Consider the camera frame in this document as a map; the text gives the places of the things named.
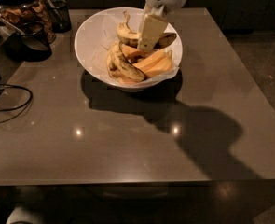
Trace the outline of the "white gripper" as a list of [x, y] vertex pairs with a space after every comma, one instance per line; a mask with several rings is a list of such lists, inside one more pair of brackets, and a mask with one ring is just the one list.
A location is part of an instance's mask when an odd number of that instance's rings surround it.
[[186, 0], [145, 0], [137, 48], [152, 50], [168, 26], [167, 20], [163, 18], [163, 9], [181, 8], [185, 3]]

